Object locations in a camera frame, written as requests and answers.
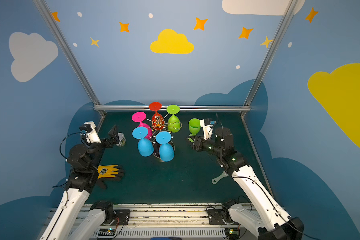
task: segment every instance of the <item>glove logo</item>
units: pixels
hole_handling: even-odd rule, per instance
[[[100,174],[101,174],[101,175],[104,175],[106,172],[107,172],[107,169],[106,169],[106,168],[103,168],[103,169],[101,169]]]

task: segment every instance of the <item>star decal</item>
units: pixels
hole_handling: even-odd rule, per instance
[[[91,40],[92,40],[91,45],[96,45],[97,47],[99,47],[99,46],[97,45],[97,42],[100,41],[100,40],[96,40],[96,41],[95,41],[95,40],[93,40],[92,38],[91,38]]]
[[[206,23],[208,19],[204,19],[204,20],[200,20],[198,18],[196,18],[196,26],[193,30],[196,30],[196,29],[201,29],[204,31],[204,25]]]
[[[126,24],[123,24],[123,23],[121,23],[121,22],[119,22],[119,23],[120,23],[120,26],[121,26],[120,32],[126,31],[126,32],[129,33],[129,30],[128,30],[128,25],[129,25],[129,23],[126,23]]]
[[[312,19],[314,16],[316,16],[316,14],[318,14],[319,12],[316,12],[315,10],[311,10],[311,12],[309,13],[309,15],[305,18],[306,20],[309,20],[309,23],[312,22]]]
[[[261,45],[265,45],[265,46],[268,48],[269,43],[272,42],[272,41],[273,41],[273,39],[269,40],[269,39],[268,39],[268,36],[266,36],[266,37],[265,37],[265,42],[262,43],[262,44],[260,44],[260,46],[261,46]]]
[[[253,30],[253,28],[252,29],[246,29],[245,27],[243,27],[243,31],[241,32],[241,35],[239,36],[239,39],[240,38],[248,39],[250,37],[250,33],[251,33],[252,30]]]
[[[52,17],[53,17],[56,21],[60,22],[60,19],[58,18],[58,12],[52,13]]]

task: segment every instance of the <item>blue object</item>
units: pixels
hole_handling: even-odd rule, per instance
[[[132,132],[132,136],[137,139],[142,139],[147,135],[148,129],[146,127],[136,127]]]
[[[139,150],[140,155],[143,157],[148,157],[152,153],[154,153],[154,147],[153,147],[151,141],[149,141],[148,139],[146,139],[144,137],[142,139],[140,139],[139,143],[137,144],[137,148]]]
[[[168,143],[171,140],[172,136],[169,132],[159,132],[156,135],[156,141],[159,144],[165,144]]]
[[[158,152],[160,153],[161,160],[163,160],[164,162],[171,161],[175,156],[173,147],[169,143],[162,144]]]

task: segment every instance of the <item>green table surface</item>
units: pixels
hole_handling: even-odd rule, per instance
[[[137,149],[139,140],[132,136],[133,129],[139,124],[132,121],[132,114],[131,112],[107,113],[99,137],[108,137],[107,133],[116,124],[119,132],[124,133],[126,144],[122,147],[114,146],[106,149],[100,164],[103,166],[120,164],[125,170],[125,176],[120,182],[106,181],[106,190],[96,186],[87,204],[93,204],[98,200],[110,201],[113,204],[223,203],[230,199],[238,199],[240,195],[245,196],[244,191],[229,176],[224,177],[217,184],[212,184],[211,180],[223,172],[216,157],[209,157],[206,152],[192,150],[185,140],[185,137],[190,134],[188,121],[191,118],[216,119],[215,113],[180,112],[176,114],[183,127],[180,131],[172,133],[175,157],[169,162],[159,162],[153,155],[143,157],[139,154]],[[152,115],[153,112],[147,112],[147,118],[150,119]],[[250,162],[256,175],[264,184],[264,177],[239,113],[219,113],[218,115],[223,126],[231,130],[236,150]],[[240,202],[247,201],[245,198],[240,198]]]

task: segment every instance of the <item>yellow glove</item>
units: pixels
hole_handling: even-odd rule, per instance
[[[124,176],[124,170],[121,165],[99,166],[97,172],[99,173],[99,177],[97,178],[96,183],[102,189],[107,188],[104,184],[104,180],[120,181]]]

